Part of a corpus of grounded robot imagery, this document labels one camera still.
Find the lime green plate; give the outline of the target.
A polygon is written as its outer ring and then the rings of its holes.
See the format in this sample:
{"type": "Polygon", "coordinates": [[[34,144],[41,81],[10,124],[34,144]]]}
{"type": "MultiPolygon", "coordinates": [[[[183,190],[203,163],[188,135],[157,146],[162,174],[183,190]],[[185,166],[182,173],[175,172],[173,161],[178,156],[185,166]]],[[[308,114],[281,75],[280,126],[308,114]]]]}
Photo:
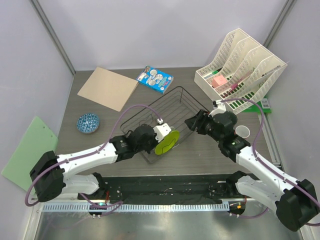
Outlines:
{"type": "Polygon", "coordinates": [[[180,132],[178,130],[171,131],[163,140],[155,147],[154,152],[160,156],[171,150],[180,138],[180,132]]]}

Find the blue patterned bowl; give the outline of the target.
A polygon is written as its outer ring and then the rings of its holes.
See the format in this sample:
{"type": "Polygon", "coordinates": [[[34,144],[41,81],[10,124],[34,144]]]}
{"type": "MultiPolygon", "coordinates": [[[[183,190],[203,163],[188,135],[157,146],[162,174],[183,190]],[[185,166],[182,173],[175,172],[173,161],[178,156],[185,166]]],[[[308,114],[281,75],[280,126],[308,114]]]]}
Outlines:
{"type": "Polygon", "coordinates": [[[91,134],[95,132],[100,125],[100,118],[94,113],[85,113],[80,116],[76,123],[76,128],[83,134],[91,134]]]}

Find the pink ceramic mug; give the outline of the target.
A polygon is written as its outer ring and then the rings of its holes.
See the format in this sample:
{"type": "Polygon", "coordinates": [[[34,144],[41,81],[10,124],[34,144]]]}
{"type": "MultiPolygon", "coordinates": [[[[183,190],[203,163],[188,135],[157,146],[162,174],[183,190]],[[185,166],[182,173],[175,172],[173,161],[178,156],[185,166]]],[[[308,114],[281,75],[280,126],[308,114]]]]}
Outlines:
{"type": "Polygon", "coordinates": [[[251,134],[251,131],[250,129],[247,127],[247,126],[244,126],[244,125],[238,125],[236,128],[235,128],[235,133],[240,136],[241,138],[243,139],[246,139],[250,136],[251,134]]]}

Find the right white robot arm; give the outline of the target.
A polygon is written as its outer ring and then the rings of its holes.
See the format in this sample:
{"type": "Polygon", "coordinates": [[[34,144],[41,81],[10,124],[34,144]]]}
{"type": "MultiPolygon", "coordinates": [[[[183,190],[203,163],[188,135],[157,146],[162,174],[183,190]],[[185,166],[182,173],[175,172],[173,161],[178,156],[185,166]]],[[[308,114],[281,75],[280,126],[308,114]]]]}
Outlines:
{"type": "Polygon", "coordinates": [[[186,119],[189,130],[208,135],[218,143],[221,153],[248,169],[259,181],[244,173],[235,173],[226,184],[226,193],[233,198],[240,194],[251,197],[274,211],[278,220],[290,231],[296,232],[320,213],[320,204],[314,185],[286,174],[261,154],[244,138],[235,133],[237,116],[226,111],[210,115],[200,110],[186,119]]]}

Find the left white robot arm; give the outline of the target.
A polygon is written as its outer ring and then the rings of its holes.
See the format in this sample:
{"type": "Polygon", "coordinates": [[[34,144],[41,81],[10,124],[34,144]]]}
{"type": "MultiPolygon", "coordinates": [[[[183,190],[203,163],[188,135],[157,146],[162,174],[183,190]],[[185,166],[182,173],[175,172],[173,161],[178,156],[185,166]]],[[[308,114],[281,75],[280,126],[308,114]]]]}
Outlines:
{"type": "Polygon", "coordinates": [[[52,150],[47,151],[29,173],[31,187],[35,190],[39,202],[48,202],[75,188],[76,185],[70,182],[75,178],[80,183],[76,192],[100,200],[106,195],[106,186],[101,183],[97,174],[82,180],[78,175],[80,172],[131,159],[142,151],[150,153],[163,139],[164,135],[158,126],[143,124],[134,131],[115,136],[106,144],[95,148],[65,155],[55,155],[52,150]]]}

